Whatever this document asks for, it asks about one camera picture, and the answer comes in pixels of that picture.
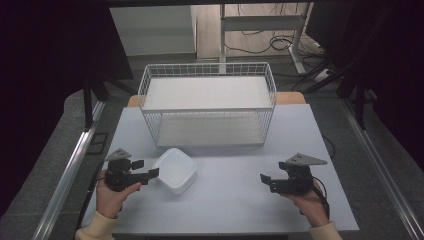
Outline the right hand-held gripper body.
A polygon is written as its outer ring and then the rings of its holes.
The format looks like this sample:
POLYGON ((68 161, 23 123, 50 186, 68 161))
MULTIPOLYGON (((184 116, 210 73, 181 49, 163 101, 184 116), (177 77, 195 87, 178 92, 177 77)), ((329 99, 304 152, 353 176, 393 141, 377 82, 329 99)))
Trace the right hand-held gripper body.
POLYGON ((327 161, 305 154, 297 153, 285 161, 290 164, 287 179, 272 179, 269 185, 270 191, 277 194, 290 194, 301 196, 308 193, 314 187, 311 165, 326 165, 327 161))

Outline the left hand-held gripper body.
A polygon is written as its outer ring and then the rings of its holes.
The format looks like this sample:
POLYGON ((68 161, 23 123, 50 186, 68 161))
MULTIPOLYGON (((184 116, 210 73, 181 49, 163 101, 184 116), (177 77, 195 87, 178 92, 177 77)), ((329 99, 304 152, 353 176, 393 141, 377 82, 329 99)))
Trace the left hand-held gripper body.
POLYGON ((132 174, 130 160, 131 154, 122 148, 118 148, 106 157, 108 162, 105 173, 105 183, 115 192, 121 192, 127 187, 137 182, 147 185, 149 182, 148 173, 132 174))

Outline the white square plastic container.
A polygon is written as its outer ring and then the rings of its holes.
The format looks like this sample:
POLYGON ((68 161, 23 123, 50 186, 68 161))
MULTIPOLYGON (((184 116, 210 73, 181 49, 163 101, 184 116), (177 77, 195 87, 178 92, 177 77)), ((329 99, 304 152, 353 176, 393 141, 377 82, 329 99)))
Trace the white square plastic container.
POLYGON ((178 148, 164 152, 153 164, 158 180, 172 193, 182 194, 197 177, 197 163, 178 148))

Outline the person's left hand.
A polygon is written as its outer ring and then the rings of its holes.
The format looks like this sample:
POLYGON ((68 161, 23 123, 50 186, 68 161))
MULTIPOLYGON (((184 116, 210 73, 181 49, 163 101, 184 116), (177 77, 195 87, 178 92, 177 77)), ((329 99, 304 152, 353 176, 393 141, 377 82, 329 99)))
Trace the person's left hand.
POLYGON ((109 219, 116 219, 122 209, 124 201, 129 195, 139 191, 142 184, 137 182, 121 192, 112 191, 105 183, 105 170, 97 178, 96 211, 109 219))

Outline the person's right hand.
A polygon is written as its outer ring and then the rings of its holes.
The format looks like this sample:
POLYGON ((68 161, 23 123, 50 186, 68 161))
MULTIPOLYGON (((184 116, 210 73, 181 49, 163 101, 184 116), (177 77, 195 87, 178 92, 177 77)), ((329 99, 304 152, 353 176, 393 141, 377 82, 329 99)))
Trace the person's right hand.
POLYGON ((313 190, 301 196, 283 194, 283 197, 293 202, 312 228, 322 227, 330 223, 319 195, 313 190))

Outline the wooden table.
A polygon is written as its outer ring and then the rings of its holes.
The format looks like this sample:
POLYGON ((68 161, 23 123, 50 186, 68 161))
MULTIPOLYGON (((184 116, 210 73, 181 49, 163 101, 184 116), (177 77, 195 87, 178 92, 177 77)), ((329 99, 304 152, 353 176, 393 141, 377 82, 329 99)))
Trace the wooden table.
MULTIPOLYGON (((278 105, 286 105, 286 104, 305 104, 306 100, 304 95, 300 92, 277 92, 276 93, 276 103, 278 105)), ((128 107, 138 107, 138 96, 131 96, 128 104, 128 107)))

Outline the black metal stand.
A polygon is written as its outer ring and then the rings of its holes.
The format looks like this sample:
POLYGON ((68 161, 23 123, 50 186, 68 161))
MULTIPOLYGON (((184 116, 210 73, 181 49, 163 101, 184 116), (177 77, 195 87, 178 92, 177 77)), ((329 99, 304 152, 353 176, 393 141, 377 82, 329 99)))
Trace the black metal stand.
POLYGON ((308 94, 316 92, 339 79, 342 79, 342 82, 336 91, 337 96, 342 99, 347 99, 352 92, 355 92, 353 116, 360 129, 365 130, 364 106, 366 103, 371 103, 371 100, 366 99, 365 80, 362 77, 361 66, 357 61, 352 61, 345 67, 333 71, 320 82, 302 89, 301 93, 308 94))
POLYGON ((109 97, 106 83, 117 87, 130 96, 136 94, 136 90, 130 86, 109 77, 98 77, 96 79, 86 79, 83 85, 83 102, 85 116, 85 130, 88 131, 94 125, 94 107, 92 106, 92 95, 95 95, 100 102, 105 102, 109 97))

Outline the white power strip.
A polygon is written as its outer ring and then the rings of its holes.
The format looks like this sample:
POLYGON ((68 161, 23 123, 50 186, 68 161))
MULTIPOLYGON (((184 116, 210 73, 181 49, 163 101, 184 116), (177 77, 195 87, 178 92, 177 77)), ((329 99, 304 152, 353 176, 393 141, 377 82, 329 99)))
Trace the white power strip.
POLYGON ((321 82, 322 80, 327 78, 331 73, 332 71, 330 69, 324 69, 314 78, 314 81, 321 82))

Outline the white cabinet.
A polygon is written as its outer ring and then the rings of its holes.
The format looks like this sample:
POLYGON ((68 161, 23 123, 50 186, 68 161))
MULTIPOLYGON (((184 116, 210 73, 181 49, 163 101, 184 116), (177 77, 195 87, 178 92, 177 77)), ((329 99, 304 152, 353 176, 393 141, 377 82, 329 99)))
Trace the white cabinet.
POLYGON ((190 6, 110 8, 127 56, 195 52, 190 6))

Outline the aluminium floor rail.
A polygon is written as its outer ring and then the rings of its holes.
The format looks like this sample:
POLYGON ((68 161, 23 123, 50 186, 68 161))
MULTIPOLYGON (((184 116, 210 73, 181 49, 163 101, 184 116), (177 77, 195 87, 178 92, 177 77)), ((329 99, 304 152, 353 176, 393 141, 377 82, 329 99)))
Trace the aluminium floor rail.
POLYGON ((349 123, 370 160, 380 182, 383 185, 391 203, 400 217, 411 240, 424 240, 424 228, 421 226, 415 212, 395 183, 392 175, 383 162, 377 148, 371 141, 366 130, 363 130, 354 116, 354 109, 348 100, 340 100, 340 105, 347 116, 349 123))
POLYGON ((73 150, 73 153, 64 169, 64 172, 53 192, 53 195, 44 211, 44 214, 33 234, 31 240, 48 240, 56 221, 60 215, 61 209, 64 206, 65 200, 68 197, 71 186, 78 170, 81 166, 83 158, 87 152, 89 143, 98 126, 100 116, 105 107, 104 102, 97 101, 91 114, 93 115, 93 123, 84 130, 73 150))

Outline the white metal desk frame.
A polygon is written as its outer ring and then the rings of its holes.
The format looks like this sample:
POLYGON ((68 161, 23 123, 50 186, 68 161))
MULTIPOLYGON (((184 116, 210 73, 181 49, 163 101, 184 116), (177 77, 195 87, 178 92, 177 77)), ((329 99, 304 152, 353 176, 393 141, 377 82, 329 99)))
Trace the white metal desk frame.
POLYGON ((228 31, 276 31, 292 30, 294 38, 288 51, 297 73, 305 75, 306 70, 300 59, 298 46, 307 20, 310 3, 307 2, 299 15, 278 16, 227 16, 225 5, 220 4, 220 52, 219 61, 226 61, 225 36, 228 31))

